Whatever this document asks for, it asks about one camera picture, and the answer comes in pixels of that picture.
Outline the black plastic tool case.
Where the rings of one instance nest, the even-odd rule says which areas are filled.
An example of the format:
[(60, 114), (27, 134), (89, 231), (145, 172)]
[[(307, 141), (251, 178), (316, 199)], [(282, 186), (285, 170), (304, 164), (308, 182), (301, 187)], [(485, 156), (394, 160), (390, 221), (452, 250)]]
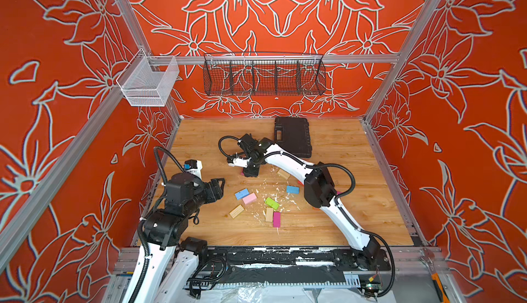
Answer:
[(288, 153), (309, 159), (312, 156), (310, 126), (307, 118), (274, 119), (274, 141)]

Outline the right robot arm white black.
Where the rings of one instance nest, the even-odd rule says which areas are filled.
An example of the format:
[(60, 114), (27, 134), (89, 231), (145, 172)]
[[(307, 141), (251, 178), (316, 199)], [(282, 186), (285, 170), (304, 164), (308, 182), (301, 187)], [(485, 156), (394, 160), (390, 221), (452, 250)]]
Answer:
[[(247, 177), (257, 177), (260, 166), (270, 164), (302, 182), (307, 203), (322, 210), (332, 220), (350, 248), (358, 251), (367, 265), (376, 267), (382, 258), (388, 257), (391, 271), (388, 285), (378, 288), (362, 285), (360, 294), (377, 300), (390, 293), (396, 275), (395, 259), (390, 246), (379, 234), (365, 230), (342, 202), (342, 198), (351, 194), (356, 186), (354, 174), (349, 169), (335, 163), (313, 164), (286, 151), (268, 138), (256, 140), (250, 134), (241, 138), (225, 135), (219, 139), (218, 148), (226, 157), (228, 165), (242, 168)], [(350, 179), (350, 187), (343, 193), (337, 193), (329, 172), (331, 168), (342, 170)]]

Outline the pink block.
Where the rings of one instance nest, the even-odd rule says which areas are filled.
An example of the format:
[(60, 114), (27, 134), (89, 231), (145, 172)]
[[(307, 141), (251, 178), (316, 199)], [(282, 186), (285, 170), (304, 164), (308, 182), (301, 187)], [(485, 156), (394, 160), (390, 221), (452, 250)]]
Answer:
[(257, 196), (255, 193), (251, 193), (245, 197), (242, 198), (242, 201), (245, 205), (252, 204), (257, 201)]

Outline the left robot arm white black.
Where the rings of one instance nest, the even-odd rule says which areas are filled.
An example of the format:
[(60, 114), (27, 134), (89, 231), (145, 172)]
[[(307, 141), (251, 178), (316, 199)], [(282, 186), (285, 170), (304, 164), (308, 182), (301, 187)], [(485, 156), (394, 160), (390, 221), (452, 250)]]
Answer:
[(200, 299), (226, 274), (221, 255), (209, 255), (205, 240), (182, 238), (190, 223), (199, 223), (200, 209), (224, 196), (225, 179), (203, 182), (198, 160), (181, 164), (163, 148), (154, 148), (163, 193), (137, 226), (141, 247), (123, 302), (173, 302), (183, 291)]

